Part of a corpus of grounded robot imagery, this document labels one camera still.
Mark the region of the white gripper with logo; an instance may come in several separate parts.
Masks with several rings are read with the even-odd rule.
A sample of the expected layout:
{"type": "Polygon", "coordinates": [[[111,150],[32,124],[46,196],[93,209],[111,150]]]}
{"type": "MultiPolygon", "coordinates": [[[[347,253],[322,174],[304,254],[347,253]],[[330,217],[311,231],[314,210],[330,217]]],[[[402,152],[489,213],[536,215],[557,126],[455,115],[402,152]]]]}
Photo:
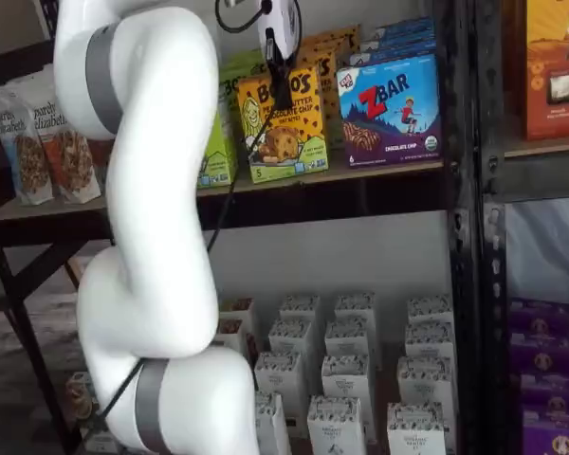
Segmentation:
{"type": "Polygon", "coordinates": [[[266,64],[271,76],[272,95],[275,110],[292,108],[289,88],[288,60],[282,53],[293,53],[299,42],[300,14],[294,0],[256,1],[262,10],[270,5],[271,10],[257,20],[260,46],[265,53],[266,64]]]}

